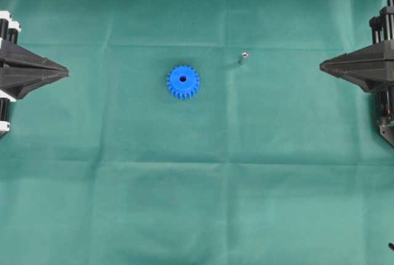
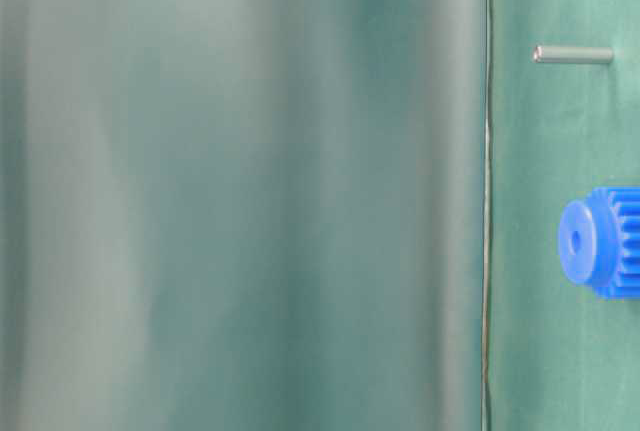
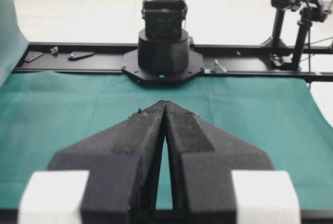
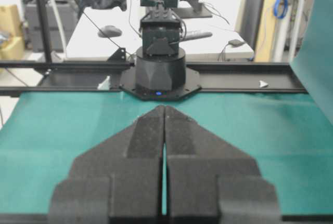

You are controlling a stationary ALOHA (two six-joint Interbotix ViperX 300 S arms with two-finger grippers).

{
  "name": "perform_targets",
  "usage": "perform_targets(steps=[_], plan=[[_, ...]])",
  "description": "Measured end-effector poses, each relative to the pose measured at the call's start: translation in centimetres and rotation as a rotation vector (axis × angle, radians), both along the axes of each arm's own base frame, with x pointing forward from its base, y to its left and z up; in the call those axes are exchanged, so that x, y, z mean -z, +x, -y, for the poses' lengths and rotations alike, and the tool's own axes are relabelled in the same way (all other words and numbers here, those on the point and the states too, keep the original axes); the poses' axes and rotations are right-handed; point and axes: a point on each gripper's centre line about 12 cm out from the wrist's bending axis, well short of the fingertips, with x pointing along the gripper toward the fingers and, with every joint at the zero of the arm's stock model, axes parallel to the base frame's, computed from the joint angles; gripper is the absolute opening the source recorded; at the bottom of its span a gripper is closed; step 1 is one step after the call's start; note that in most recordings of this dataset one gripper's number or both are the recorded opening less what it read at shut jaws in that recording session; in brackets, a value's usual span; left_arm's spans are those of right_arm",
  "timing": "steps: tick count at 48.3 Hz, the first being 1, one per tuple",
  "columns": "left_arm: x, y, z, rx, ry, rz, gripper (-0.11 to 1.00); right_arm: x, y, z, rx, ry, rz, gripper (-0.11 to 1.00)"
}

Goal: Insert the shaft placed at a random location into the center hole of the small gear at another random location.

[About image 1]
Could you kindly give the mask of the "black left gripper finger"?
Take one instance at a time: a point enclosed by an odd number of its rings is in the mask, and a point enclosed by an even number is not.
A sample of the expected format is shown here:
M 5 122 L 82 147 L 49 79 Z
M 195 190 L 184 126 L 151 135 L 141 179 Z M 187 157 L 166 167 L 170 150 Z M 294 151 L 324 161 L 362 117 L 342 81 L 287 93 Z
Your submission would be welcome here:
M 68 74 L 38 68 L 1 68 L 1 91 L 21 100 L 31 91 L 59 81 Z
M 68 74 L 68 68 L 9 41 L 1 42 L 1 61 L 13 67 L 48 69 Z

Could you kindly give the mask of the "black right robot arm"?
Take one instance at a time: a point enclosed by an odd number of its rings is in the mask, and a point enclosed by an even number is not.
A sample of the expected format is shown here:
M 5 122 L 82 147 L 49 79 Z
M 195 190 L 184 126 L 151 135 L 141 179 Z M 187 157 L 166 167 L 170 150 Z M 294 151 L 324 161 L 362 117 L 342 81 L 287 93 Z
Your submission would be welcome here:
M 372 45 L 328 59 L 320 70 L 374 97 L 380 136 L 393 145 L 393 0 L 369 20 Z

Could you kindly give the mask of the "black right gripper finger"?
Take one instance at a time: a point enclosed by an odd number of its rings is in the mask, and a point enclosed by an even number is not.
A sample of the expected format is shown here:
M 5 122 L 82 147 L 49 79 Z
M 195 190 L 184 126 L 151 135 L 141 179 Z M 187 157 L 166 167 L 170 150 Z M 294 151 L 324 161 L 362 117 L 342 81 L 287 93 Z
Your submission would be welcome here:
M 356 50 L 325 60 L 320 64 L 321 69 L 330 69 L 334 65 L 346 65 L 355 63 L 367 63 L 393 60 L 393 41 L 381 41 Z
M 366 93 L 377 93 L 389 81 L 393 81 L 392 61 L 334 65 L 330 69 L 320 70 L 355 84 Z

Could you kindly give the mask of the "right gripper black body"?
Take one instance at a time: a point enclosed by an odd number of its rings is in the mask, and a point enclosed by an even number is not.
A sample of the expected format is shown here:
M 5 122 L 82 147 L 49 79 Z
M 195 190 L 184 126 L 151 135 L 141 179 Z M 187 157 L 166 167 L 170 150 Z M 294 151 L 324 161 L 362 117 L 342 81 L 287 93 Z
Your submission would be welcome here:
M 386 6 L 378 17 L 369 21 L 372 31 L 372 43 L 393 39 L 393 6 Z M 381 137 L 393 146 L 393 81 L 384 85 L 374 94 L 377 124 Z

